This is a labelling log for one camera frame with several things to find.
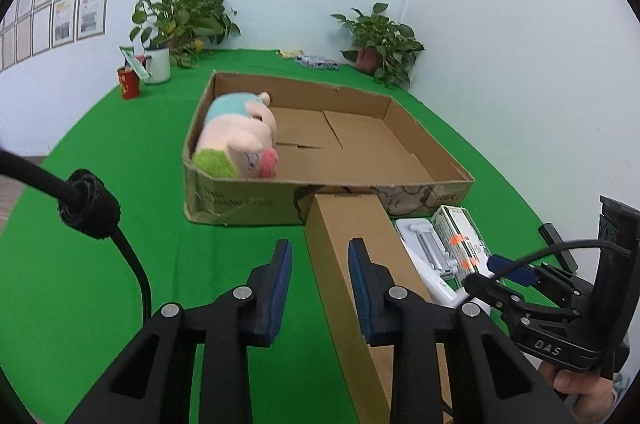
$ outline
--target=white plastic device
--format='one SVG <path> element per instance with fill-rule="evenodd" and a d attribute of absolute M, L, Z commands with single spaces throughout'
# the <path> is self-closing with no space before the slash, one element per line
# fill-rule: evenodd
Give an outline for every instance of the white plastic device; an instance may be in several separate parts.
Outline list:
<path fill-rule="evenodd" d="M 425 218 L 410 218 L 409 220 L 420 220 L 420 222 L 425 221 L 429 225 L 431 225 L 431 223 Z M 397 220 L 396 229 L 398 230 L 398 233 L 400 233 L 402 244 L 404 245 L 409 258 L 411 258 L 411 261 L 414 263 L 414 267 L 418 271 L 420 279 L 427 287 L 429 294 L 431 294 L 431 298 L 433 299 L 433 301 L 437 305 L 441 305 L 443 307 L 457 308 L 457 306 L 459 306 L 460 303 L 462 303 L 462 301 L 466 299 L 467 294 L 464 287 L 455 291 L 449 285 L 447 285 L 447 283 L 440 277 L 440 274 L 435 271 L 433 265 L 428 260 L 425 251 L 422 249 L 422 245 L 419 245 L 418 239 L 415 238 L 413 247 L 409 246 L 402 237 L 402 233 L 400 232 L 400 227 L 398 227 L 398 225 L 408 226 L 410 225 L 410 223 L 404 224 L 403 220 Z M 416 234 L 415 231 L 409 231 L 409 233 L 414 235 Z M 433 231 L 433 235 L 439 242 L 440 238 L 435 231 Z M 486 312 L 487 314 L 490 313 L 491 307 L 488 304 L 480 301 L 477 298 L 474 298 L 472 301 L 476 303 L 484 312 Z"/>
<path fill-rule="evenodd" d="M 434 271 L 442 279 L 451 279 L 458 272 L 458 262 L 452 259 L 440 241 L 438 233 L 426 218 L 396 220 L 400 237 L 413 249 L 422 249 Z"/>

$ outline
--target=das logo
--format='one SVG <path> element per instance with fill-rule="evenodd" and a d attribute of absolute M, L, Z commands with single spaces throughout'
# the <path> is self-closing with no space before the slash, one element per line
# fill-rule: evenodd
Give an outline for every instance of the das logo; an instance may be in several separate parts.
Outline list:
<path fill-rule="evenodd" d="M 544 341 L 541 340 L 537 340 L 536 344 L 534 344 L 533 346 L 539 350 L 542 350 L 543 352 L 551 354 L 552 356 L 559 356 L 560 352 L 562 352 L 562 348 L 560 348 L 559 346 L 552 348 L 550 344 L 545 344 Z"/>

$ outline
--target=green leafy plant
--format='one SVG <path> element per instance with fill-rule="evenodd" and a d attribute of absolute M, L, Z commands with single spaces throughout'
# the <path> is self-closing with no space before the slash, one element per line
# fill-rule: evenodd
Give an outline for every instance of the green leafy plant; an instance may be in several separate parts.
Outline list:
<path fill-rule="evenodd" d="M 331 14 L 353 34 L 352 50 L 342 51 L 348 61 L 355 63 L 358 53 L 364 49 L 375 49 L 382 56 L 382 66 L 374 73 L 374 78 L 386 86 L 395 84 L 402 88 L 410 84 L 409 72 L 415 65 L 417 53 L 424 50 L 416 41 L 414 31 L 408 25 L 395 23 L 382 13 L 388 4 L 377 3 L 370 16 L 356 8 L 358 17 L 348 19 L 344 14 Z"/>
<path fill-rule="evenodd" d="M 229 35 L 240 34 L 240 27 L 229 17 L 237 12 L 226 11 L 224 1 L 139 0 L 131 16 L 136 26 L 129 39 L 140 36 L 150 50 L 168 46 L 172 65 L 191 68 L 204 49 L 203 38 L 218 45 Z"/>

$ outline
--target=green tablecloth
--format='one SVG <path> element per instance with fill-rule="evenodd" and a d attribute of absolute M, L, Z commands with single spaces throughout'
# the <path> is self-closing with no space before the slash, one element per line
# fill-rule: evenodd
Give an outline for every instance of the green tablecloth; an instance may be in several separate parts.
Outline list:
<path fill-rule="evenodd" d="M 282 332 L 250 351 L 257 424 L 356 423 L 308 258 L 303 227 L 210 227 L 182 213 L 180 151 L 213 69 L 354 86 L 396 98 L 476 178 L 464 201 L 489 249 L 512 258 L 540 248 L 537 216 L 473 147 L 410 94 L 343 67 L 318 71 L 274 51 L 219 51 L 198 69 L 124 101 L 112 90 L 45 160 L 67 177 L 99 176 L 122 205 L 121 227 L 142 261 L 154 309 L 206 304 L 265 263 L 277 238 L 293 244 Z M 527 299 L 540 301 L 534 291 Z M 65 421 L 140 324 L 137 283 L 109 241 L 64 227 L 56 203 L 27 190 L 0 238 L 0 364 L 47 424 Z"/>

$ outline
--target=red can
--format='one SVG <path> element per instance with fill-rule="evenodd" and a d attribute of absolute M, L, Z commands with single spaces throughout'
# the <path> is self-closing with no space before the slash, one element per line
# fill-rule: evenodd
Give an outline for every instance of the red can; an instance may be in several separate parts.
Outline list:
<path fill-rule="evenodd" d="M 123 99 L 133 99 L 140 95 L 140 78 L 133 71 L 133 68 L 118 68 L 118 79 Z"/>

